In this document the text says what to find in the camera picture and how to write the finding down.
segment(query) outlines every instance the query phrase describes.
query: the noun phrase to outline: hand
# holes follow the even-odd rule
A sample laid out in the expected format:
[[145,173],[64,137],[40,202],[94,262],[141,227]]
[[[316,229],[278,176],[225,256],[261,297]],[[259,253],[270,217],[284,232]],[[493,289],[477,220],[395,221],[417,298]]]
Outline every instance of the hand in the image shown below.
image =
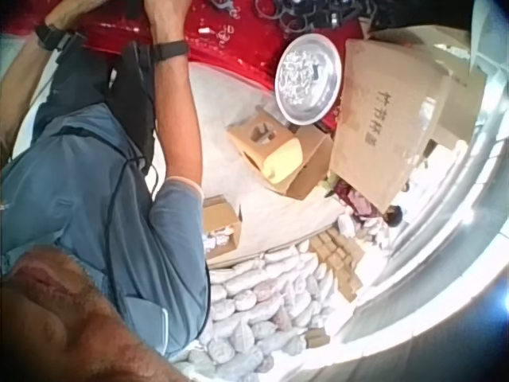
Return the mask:
[[184,22],[192,0],[144,0],[154,43],[184,40]]
[[108,0],[63,0],[45,18],[46,25],[54,25],[58,29],[72,28],[78,18]]

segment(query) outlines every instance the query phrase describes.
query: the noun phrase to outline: silver bowl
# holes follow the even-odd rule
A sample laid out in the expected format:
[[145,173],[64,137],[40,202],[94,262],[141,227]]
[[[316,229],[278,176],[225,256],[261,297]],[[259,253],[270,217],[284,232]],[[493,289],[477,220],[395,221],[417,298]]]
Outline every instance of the silver bowl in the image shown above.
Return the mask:
[[341,59],[334,44],[321,34],[305,34],[286,48],[279,61],[276,100],[291,123],[309,125],[328,113],[340,85]]

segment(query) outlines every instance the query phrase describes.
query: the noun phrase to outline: person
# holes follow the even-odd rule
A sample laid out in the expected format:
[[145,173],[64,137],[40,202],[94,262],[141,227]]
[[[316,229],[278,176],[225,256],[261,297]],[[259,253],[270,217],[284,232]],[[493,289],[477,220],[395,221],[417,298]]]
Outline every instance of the person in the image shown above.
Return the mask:
[[400,206],[390,205],[386,212],[381,213],[368,199],[343,179],[338,180],[325,197],[333,195],[337,195],[341,201],[352,209],[352,218],[358,224],[363,225],[365,220],[382,217],[389,227],[394,228],[398,227],[403,220],[403,212]]
[[[191,0],[144,1],[154,47],[130,44],[111,86],[106,57],[64,47],[32,144],[10,159],[51,50],[105,1],[56,5],[1,82],[0,370],[15,380],[183,380],[167,359],[208,320]],[[155,120],[166,174],[153,199]]]

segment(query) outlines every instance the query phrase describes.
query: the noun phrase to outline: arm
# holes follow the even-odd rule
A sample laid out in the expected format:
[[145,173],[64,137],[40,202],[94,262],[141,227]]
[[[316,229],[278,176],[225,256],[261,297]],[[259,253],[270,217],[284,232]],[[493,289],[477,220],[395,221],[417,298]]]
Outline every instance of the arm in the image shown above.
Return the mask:
[[[64,0],[46,16],[45,23],[66,30],[81,14],[105,1]],[[0,82],[0,168],[13,152],[21,122],[50,57],[51,52],[39,47],[37,36],[32,33]]]
[[[184,40],[184,20],[190,3],[190,0],[145,0],[154,44]],[[166,177],[183,177],[201,185],[200,128],[187,57],[157,64],[155,99],[157,136],[165,156]]]

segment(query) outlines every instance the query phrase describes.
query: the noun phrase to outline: shirt sleeve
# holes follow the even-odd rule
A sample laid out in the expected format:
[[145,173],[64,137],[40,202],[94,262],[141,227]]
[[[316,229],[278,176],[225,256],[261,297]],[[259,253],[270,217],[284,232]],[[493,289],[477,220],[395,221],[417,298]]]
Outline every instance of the shirt sleeve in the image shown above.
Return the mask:
[[169,352],[194,340],[204,326],[209,285],[202,235],[202,200],[195,187],[169,179],[156,196],[150,223],[162,255],[169,257]]

